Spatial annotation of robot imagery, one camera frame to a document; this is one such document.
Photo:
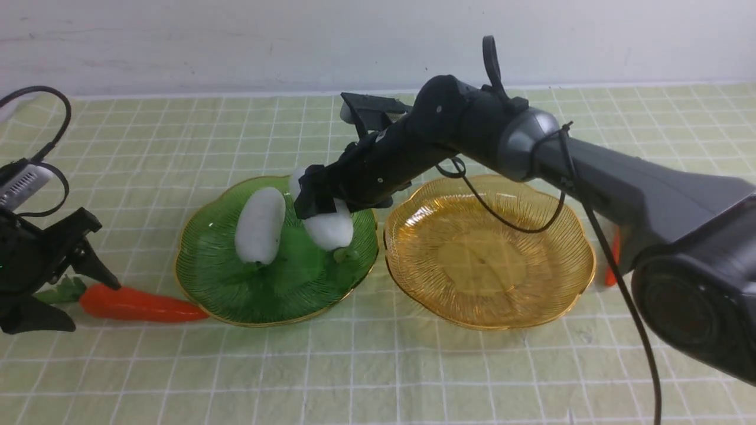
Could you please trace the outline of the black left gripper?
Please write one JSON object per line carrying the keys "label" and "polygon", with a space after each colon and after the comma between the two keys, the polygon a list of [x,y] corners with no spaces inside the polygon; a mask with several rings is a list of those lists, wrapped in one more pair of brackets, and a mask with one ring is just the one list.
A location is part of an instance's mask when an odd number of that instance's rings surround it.
{"label": "black left gripper", "polygon": [[32,296],[46,283],[57,283],[68,269],[113,290],[122,287],[86,238],[100,229],[102,223],[84,208],[45,229],[2,209],[3,333],[75,331],[76,325],[67,313]]}

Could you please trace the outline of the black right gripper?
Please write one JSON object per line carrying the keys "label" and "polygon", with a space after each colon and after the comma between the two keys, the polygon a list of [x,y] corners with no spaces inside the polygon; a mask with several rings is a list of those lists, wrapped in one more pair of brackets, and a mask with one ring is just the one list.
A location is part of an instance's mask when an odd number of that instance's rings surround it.
{"label": "black right gripper", "polygon": [[297,217],[334,213],[336,200],[350,212],[389,207],[395,192],[455,154],[449,143],[453,134],[454,127],[442,119],[405,115],[351,143],[337,161],[309,166],[299,178]]}

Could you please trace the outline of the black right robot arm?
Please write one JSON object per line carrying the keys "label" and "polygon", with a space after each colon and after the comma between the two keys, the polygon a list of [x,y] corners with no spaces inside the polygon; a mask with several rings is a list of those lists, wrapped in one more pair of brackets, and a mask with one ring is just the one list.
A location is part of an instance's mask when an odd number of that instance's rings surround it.
{"label": "black right robot arm", "polygon": [[526,99],[451,75],[421,88],[407,114],[300,178],[301,220],[388,207],[426,170],[457,154],[511,181],[542,179],[619,226],[619,272],[662,341],[747,384],[755,381],[754,185],[683,172],[575,138]]}

